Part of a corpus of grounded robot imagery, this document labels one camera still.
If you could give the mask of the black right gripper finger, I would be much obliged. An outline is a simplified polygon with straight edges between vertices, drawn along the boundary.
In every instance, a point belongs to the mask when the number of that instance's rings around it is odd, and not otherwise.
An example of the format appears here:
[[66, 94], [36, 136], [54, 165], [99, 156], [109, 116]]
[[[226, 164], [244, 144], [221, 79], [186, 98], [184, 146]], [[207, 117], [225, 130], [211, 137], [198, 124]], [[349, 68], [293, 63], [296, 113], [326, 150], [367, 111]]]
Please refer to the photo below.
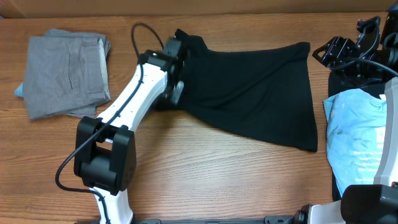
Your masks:
[[375, 16], [366, 21], [359, 20], [357, 22], [357, 31], [359, 36], [357, 38], [357, 47], [359, 50], [374, 50], [379, 45], [379, 26], [381, 18]]
[[314, 50], [312, 56], [325, 67], [336, 66], [342, 62], [343, 58], [357, 57], [358, 48], [351, 39], [334, 37]]

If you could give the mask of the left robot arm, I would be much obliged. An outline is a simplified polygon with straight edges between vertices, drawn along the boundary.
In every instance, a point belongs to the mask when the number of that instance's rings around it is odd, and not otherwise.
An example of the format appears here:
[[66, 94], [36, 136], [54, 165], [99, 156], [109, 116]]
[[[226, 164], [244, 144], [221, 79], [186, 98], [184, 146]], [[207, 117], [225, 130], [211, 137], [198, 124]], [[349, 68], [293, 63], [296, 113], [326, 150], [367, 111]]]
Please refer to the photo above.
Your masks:
[[160, 52], [147, 50], [125, 89], [97, 118], [78, 124], [74, 173], [95, 195], [100, 223], [132, 223], [127, 188], [136, 171], [135, 132], [157, 103], [176, 104], [187, 50], [171, 38]]

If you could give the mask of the black t-shirt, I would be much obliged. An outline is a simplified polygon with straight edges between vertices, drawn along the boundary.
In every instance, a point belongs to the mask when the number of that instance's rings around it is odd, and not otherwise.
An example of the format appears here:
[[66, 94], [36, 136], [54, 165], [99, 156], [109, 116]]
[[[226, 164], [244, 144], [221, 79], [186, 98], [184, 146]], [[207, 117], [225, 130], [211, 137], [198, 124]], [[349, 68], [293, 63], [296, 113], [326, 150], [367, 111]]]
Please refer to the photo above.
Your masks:
[[211, 126], [260, 141], [317, 152], [318, 135], [307, 59], [310, 43], [251, 52], [216, 52], [202, 37], [178, 29], [187, 48], [177, 103]]

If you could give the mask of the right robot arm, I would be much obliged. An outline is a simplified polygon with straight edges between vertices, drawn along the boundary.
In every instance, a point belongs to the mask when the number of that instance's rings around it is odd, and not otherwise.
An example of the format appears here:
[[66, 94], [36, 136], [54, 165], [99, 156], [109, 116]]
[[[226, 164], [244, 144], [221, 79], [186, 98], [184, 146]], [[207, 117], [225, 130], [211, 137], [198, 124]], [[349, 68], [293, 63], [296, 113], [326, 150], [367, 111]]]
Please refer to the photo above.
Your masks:
[[397, 222], [397, 7], [356, 28], [356, 40], [334, 37], [313, 52], [330, 70], [323, 106], [333, 201], [266, 223]]

